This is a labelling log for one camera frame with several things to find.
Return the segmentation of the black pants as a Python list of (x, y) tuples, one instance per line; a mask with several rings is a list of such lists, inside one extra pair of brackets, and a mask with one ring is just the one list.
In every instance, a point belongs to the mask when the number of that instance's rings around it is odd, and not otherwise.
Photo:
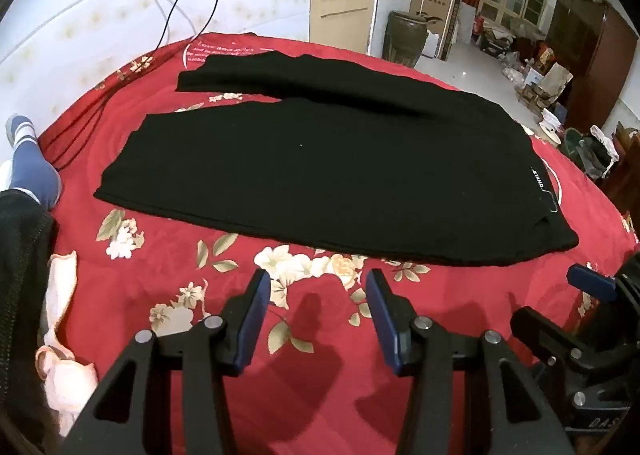
[(473, 93), (359, 64), (213, 54), (181, 92), (239, 104), (146, 116), (98, 200), (219, 231), (446, 265), (574, 248), (522, 127)]

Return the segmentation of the pink white cloth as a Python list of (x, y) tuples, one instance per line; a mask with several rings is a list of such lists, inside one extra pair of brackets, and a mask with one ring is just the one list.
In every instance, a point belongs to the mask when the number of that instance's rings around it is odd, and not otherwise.
[(47, 289), (40, 317), (42, 345), (35, 354), (35, 368), (61, 438), (70, 433), (98, 386), (94, 364), (79, 362), (58, 339), (78, 283), (77, 262), (77, 253), (72, 251), (67, 255), (54, 253), (47, 263)]

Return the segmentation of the red floral bed blanket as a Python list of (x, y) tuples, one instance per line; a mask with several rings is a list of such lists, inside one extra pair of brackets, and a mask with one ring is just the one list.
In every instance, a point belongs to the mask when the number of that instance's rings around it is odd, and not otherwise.
[[(407, 68), (352, 51), (250, 35), (210, 34), (173, 44), (91, 82), (41, 137), (64, 164), (55, 208), (60, 255), (77, 253), (77, 287), (58, 337), (104, 374), (139, 329), (198, 322), (241, 290), (258, 267), (276, 275), (252, 364), (227, 381), (234, 432), (243, 454), (390, 454), (409, 394), (385, 365), (363, 280), (372, 259), (233, 236), (125, 212), (98, 201), (103, 170), (149, 114), (235, 105), (238, 93), (181, 93), (179, 73), (211, 53), (277, 50), (352, 61), (404, 76)], [(439, 267), (381, 260), (396, 293), (449, 331), (509, 334), (512, 312), (529, 305), (574, 329), (594, 300), (565, 279), (574, 263), (611, 275), (637, 238), (615, 206), (569, 160), (540, 140), (555, 191), (579, 244), (511, 267)]]

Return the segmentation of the floor clutter pile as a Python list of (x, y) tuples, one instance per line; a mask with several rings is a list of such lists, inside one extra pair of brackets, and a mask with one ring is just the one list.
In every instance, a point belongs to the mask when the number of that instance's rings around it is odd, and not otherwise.
[(593, 181), (602, 181), (620, 161), (613, 139), (597, 125), (585, 132), (567, 123), (568, 111), (560, 102), (573, 75), (560, 64), (546, 61), (538, 66), (520, 60), (512, 49), (515, 38), (506, 30), (478, 16), (473, 35), (480, 48), (495, 52), (503, 64), (502, 74), (514, 85), (518, 100), (538, 117), (538, 137), (554, 145)]

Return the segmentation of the black jeans leg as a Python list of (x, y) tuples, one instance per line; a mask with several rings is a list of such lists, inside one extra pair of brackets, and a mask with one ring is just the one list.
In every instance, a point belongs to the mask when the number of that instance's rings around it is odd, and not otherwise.
[(32, 197), (1, 193), (1, 452), (42, 454), (50, 413), (35, 367), (55, 221)]

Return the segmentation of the dark wooden wardrobe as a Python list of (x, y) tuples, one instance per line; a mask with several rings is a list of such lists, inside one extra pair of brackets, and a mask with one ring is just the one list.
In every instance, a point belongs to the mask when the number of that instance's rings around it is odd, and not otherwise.
[(565, 125), (602, 127), (620, 96), (638, 35), (606, 0), (556, 0), (546, 38), (573, 79), (560, 95)]

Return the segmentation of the blue striped sock foot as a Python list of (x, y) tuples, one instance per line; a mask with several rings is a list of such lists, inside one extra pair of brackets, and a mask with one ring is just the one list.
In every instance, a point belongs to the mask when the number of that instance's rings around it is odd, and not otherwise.
[(6, 137), (12, 148), (9, 189), (32, 197), (44, 209), (51, 210), (61, 197), (62, 180), (44, 158), (34, 124), (28, 117), (14, 114), (6, 121)]

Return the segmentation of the dark ceramic jar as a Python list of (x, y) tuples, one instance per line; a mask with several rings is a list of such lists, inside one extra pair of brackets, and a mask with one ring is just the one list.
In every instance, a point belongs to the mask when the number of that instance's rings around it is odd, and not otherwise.
[(388, 15), (382, 59), (413, 68), (418, 63), (427, 38), (427, 19), (409, 12)]

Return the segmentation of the cardboard box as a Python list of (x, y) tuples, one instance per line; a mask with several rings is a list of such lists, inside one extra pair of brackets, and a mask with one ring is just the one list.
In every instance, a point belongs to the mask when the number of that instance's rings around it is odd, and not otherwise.
[(422, 54), (440, 59), (457, 0), (410, 0), (409, 12), (426, 19), (427, 38)]

